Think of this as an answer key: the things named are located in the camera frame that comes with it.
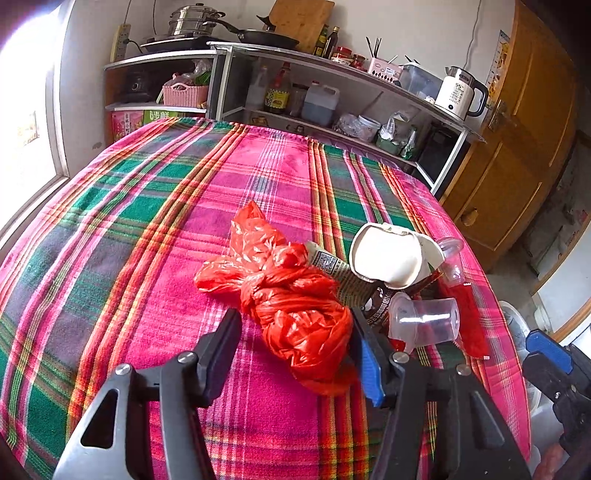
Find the electric cord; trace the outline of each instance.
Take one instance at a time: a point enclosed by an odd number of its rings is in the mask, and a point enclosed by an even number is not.
[[[131,7],[131,2],[132,0],[129,0],[129,3],[127,4],[127,10],[125,12],[125,19],[123,20],[123,23],[127,23],[127,15],[129,15],[129,7]]]
[[[478,10],[476,10],[476,21],[474,22],[474,26],[472,27],[472,38],[470,39],[470,44],[468,45],[468,50],[466,52],[466,61],[464,63],[464,66],[462,67],[462,69],[464,69],[464,70],[466,69],[466,67],[468,65],[468,60],[470,59],[470,51],[472,49],[472,44],[474,43],[474,40],[476,39],[476,26],[478,25],[478,20],[480,19],[481,6],[482,6],[482,0],[480,0],[478,2]]]
[[[154,4],[152,6],[152,30],[154,30],[154,35],[157,35],[156,33],[156,0],[154,0]]]
[[[140,46],[139,46],[139,44],[138,44],[136,41],[134,41],[134,40],[129,40],[129,39],[125,40],[125,44],[127,45],[128,43],[132,43],[132,44],[134,44],[136,47],[138,47],[138,50],[139,50],[139,52],[140,52],[141,54],[143,54],[143,53],[144,53],[144,52],[142,51],[142,47],[140,47]]]

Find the cup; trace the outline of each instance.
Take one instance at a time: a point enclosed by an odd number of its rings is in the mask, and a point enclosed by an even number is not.
[[[448,287],[462,285],[466,282],[464,276],[464,269],[462,268],[462,259],[460,258],[460,251],[464,248],[464,240],[460,238],[442,238],[437,242],[445,260],[439,266],[439,270],[443,273],[443,281]]]
[[[457,338],[460,313],[456,299],[411,300],[398,292],[388,306],[388,337],[405,342],[404,351]]]

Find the red plastic bag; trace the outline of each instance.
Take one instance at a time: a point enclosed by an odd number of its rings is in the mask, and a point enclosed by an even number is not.
[[[344,364],[353,319],[336,300],[338,283],[307,265],[302,244],[290,244],[252,200],[232,221],[230,254],[203,264],[195,283],[209,292],[240,292],[242,312],[305,387],[322,395],[344,393],[356,378]]]

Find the electric kettle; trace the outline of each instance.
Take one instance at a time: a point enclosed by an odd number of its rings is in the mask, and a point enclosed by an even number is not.
[[[486,108],[488,89],[460,67],[446,67],[445,71],[447,76],[443,79],[435,106],[460,121],[464,121],[466,116],[480,116]],[[480,90],[482,97],[478,110],[471,111],[474,90]]]

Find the soy sauce bottle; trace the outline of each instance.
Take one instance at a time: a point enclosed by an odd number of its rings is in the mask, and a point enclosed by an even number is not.
[[[333,32],[329,35],[328,39],[326,40],[326,45],[324,46],[324,52],[322,52],[322,57],[325,59],[329,59],[332,55],[333,51],[335,50],[336,44],[339,41],[339,27],[334,27]]]
[[[265,95],[265,112],[284,113],[287,101],[290,99],[290,92],[291,69],[289,62],[285,61]]]

